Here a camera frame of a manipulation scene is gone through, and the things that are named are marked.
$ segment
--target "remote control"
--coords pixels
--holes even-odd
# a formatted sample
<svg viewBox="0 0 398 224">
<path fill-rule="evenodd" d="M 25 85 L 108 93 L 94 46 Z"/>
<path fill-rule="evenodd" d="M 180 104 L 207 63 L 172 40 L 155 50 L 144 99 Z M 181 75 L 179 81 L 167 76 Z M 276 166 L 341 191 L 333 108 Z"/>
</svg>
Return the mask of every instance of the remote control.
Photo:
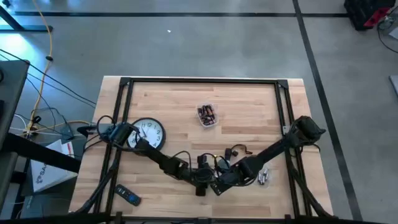
<svg viewBox="0 0 398 224">
<path fill-rule="evenodd" d="M 141 198 L 138 195 L 121 184 L 118 184 L 114 191 L 133 206 L 138 206 L 141 203 Z"/>
</svg>

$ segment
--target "white cable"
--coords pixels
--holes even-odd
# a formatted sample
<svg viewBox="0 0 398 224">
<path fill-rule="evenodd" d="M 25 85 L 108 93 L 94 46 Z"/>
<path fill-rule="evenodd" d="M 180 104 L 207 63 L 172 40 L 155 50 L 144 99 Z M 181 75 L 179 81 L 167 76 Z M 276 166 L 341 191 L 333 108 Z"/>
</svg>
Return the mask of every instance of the white cable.
<svg viewBox="0 0 398 224">
<path fill-rule="evenodd" d="M 26 125 L 26 122 L 25 122 L 25 120 L 21 117 L 21 116 L 19 116 L 18 114 L 14 114 L 14 116 L 16 116 L 16 117 L 18 117 L 18 118 L 20 118 L 21 119 L 21 121 L 24 123 L 24 125 L 25 125 L 25 129 L 27 129 L 27 125 Z"/>
<path fill-rule="evenodd" d="M 10 129 L 18 130 L 18 131 L 26 131 L 25 129 L 13 128 L 13 127 L 10 127 Z M 41 131 L 36 131 L 35 133 L 48 134 L 48 135 L 54 135 L 54 136 L 62 136 L 61 134 L 45 133 L 45 132 L 41 132 Z M 82 134 L 74 134 L 73 136 L 76 137 L 76 136 L 83 136 L 83 135 Z"/>
</svg>

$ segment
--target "yellow cable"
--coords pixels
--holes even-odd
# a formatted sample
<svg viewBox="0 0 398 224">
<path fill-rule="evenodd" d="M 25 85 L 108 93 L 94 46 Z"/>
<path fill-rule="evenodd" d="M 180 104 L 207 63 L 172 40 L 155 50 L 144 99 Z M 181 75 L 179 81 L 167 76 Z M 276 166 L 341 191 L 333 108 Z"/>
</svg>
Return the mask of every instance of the yellow cable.
<svg viewBox="0 0 398 224">
<path fill-rule="evenodd" d="M 67 123 L 68 123 L 68 124 L 72 124 L 72 123 L 90 124 L 90 123 L 87 122 L 87 121 L 80 121 L 80 120 L 78 120 L 78 121 L 68 121 Z M 64 124 L 65 124 L 65 123 L 56 124 L 56 125 L 51 126 L 51 127 L 41 128 L 41 129 L 38 129 L 38 130 L 35 130 L 35 131 L 29 131 L 28 133 L 35 133 L 35 132 L 37 132 L 37 131 L 48 130 L 49 128 L 56 128 L 56 127 L 61 126 L 61 125 L 64 125 Z"/>
<path fill-rule="evenodd" d="M 32 2 L 33 2 L 33 4 L 35 5 L 36 10 L 39 12 L 40 17 L 42 18 L 43 23 L 44 23 L 44 25 L 45 25 L 45 28 L 47 29 L 47 32 L 49 33 L 49 37 L 50 37 L 50 53 L 49 53 L 49 56 L 52 57 L 52 35 L 51 35 L 51 32 L 50 32 L 50 28 L 49 28 L 49 26 L 47 25 L 47 21 L 44 19 L 44 16 L 43 16 L 42 12 L 40 11 L 40 8 L 39 8 L 38 5 L 36 4 L 36 1 L 35 1 L 35 0 L 32 0 Z M 49 70 L 49 68 L 50 68 L 50 64 L 51 64 L 51 61 L 47 60 L 47 64 L 45 65 L 44 73 L 47 74 L 47 72 L 48 72 L 48 70 Z M 43 87 L 44 87 L 44 79 L 45 79 L 45 75 L 42 76 L 42 83 L 41 83 L 41 85 L 40 85 L 40 94 L 39 94 L 39 96 L 37 97 L 35 106 L 34 106 L 34 108 L 33 108 L 33 113 L 32 113 L 31 116 L 30 116 L 30 122 L 29 122 L 29 124 L 27 125 L 27 127 L 28 127 L 27 129 L 28 129 L 28 130 L 30 130 L 30 128 L 31 128 L 32 125 L 33 125 L 32 120 L 33 120 L 33 118 L 34 118 L 34 116 L 35 116 L 35 110 L 37 109 L 37 107 L 39 106 L 39 103 L 40 103 L 40 99 L 41 99 L 40 95 L 43 93 Z"/>
</svg>

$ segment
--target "concrete floor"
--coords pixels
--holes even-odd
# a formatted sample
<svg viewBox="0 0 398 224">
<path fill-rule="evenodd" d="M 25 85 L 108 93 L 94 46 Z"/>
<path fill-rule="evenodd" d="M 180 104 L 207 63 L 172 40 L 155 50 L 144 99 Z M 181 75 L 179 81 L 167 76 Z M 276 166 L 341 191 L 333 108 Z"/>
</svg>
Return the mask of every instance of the concrete floor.
<svg viewBox="0 0 398 224">
<path fill-rule="evenodd" d="M 37 1 L 45 12 L 295 12 L 291 0 Z M 303 13 L 345 12 L 343 0 L 298 1 Z M 35 11 L 30 1 L 14 0 L 13 4 L 15 11 Z M 37 16 L 15 18 L 21 24 L 42 24 Z M 93 101 L 104 75 L 303 78 L 313 119 L 326 128 L 295 17 L 46 20 L 54 26 L 55 61 L 49 75 Z M 398 100 L 388 76 L 397 75 L 398 55 L 382 46 L 375 30 L 357 32 L 347 18 L 305 18 L 304 22 L 362 216 L 367 221 L 395 223 Z M 384 38 L 398 49 L 398 41 Z M 46 33 L 0 34 L 0 48 L 44 69 L 49 37 Z M 40 77 L 33 69 L 30 72 Z M 39 81 L 31 80 L 39 86 Z M 27 83 L 17 112 L 28 116 L 36 97 Z M 44 88 L 44 97 L 67 119 L 91 121 L 93 109 L 73 98 L 49 86 Z M 44 118 L 48 118 L 44 124 L 52 124 L 49 114 Z M 19 120 L 13 127 L 23 128 Z M 323 136 L 320 146 L 333 211 L 341 218 L 352 218 L 329 135 Z M 23 217 L 40 216 L 40 203 L 51 204 L 45 205 L 46 215 L 67 211 L 67 205 L 54 204 L 68 202 L 37 198 L 30 209 L 24 208 Z M 7 216 L 3 211 L 1 218 Z"/>
</svg>

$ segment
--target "clock hand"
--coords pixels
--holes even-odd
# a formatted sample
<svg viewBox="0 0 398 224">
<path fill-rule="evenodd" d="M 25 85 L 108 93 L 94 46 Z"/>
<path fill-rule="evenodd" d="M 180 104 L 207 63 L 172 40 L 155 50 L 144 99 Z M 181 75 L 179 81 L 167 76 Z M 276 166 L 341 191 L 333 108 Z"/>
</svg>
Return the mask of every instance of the clock hand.
<svg viewBox="0 0 398 224">
<path fill-rule="evenodd" d="M 142 132 L 144 133 L 145 138 L 147 137 L 147 134 L 144 131 L 144 128 L 141 128 Z"/>
</svg>

